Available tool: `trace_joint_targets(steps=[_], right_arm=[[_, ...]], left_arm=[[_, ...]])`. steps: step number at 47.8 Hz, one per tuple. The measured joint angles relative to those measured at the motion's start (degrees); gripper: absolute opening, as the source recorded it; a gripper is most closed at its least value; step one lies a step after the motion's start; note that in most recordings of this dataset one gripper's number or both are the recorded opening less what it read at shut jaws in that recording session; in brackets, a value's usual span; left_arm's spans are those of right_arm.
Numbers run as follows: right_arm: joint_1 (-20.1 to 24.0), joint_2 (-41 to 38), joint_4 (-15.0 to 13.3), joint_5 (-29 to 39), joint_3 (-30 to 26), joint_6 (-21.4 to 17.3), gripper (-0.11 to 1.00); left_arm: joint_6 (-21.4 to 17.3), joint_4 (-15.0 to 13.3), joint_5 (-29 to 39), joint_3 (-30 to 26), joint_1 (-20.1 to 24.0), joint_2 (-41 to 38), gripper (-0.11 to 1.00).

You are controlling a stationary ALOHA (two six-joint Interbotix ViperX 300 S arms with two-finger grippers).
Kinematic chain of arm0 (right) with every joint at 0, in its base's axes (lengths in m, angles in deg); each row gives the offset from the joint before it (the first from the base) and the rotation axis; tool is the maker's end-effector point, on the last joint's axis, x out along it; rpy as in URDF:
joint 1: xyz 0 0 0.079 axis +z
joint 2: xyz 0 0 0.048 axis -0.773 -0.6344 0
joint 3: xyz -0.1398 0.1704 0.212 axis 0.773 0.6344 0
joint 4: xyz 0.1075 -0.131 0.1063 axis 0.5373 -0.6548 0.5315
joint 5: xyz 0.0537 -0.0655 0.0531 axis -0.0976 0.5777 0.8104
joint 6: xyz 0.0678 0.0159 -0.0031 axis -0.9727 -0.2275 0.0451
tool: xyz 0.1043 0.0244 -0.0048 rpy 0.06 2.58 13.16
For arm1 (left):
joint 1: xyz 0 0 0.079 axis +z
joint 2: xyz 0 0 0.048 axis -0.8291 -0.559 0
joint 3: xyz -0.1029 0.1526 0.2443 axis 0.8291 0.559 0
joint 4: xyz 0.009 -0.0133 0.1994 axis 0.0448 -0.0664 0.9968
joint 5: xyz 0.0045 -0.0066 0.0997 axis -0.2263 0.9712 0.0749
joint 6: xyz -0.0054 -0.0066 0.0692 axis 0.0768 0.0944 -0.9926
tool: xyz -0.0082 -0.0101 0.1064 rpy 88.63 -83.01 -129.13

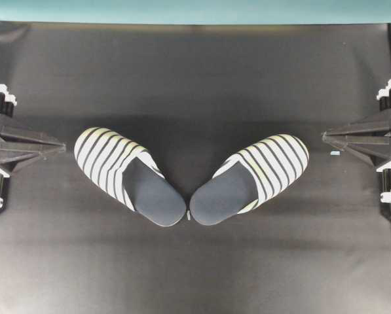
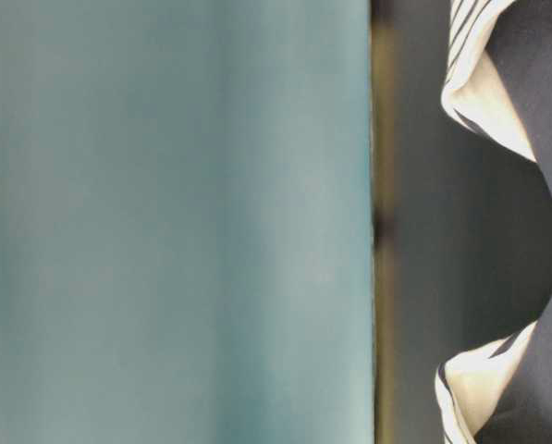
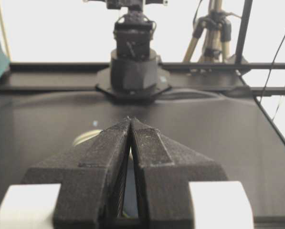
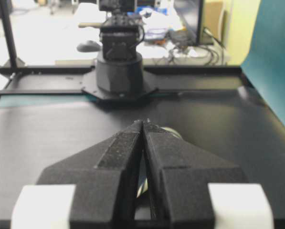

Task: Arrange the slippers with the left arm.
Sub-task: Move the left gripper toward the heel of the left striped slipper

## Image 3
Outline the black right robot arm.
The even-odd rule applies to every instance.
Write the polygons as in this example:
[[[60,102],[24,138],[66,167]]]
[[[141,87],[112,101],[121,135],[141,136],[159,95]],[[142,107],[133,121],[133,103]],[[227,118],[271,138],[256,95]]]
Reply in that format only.
[[[167,5],[166,0],[106,0],[109,10],[127,8],[114,25],[116,48],[109,67],[97,73],[96,88],[124,100],[152,99],[171,88],[169,72],[158,63],[150,48],[156,23],[143,12],[147,4]]]

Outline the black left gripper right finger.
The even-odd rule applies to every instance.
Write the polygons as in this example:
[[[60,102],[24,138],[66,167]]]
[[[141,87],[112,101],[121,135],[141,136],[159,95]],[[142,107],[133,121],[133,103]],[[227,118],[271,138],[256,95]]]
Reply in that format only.
[[[139,217],[151,229],[252,229],[240,181],[220,163],[131,121]]]

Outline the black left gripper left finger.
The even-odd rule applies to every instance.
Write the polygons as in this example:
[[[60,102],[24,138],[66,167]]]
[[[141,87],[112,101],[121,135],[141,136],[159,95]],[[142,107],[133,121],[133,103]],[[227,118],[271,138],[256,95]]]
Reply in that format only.
[[[130,119],[30,167],[0,204],[0,229],[97,229],[121,214]]]

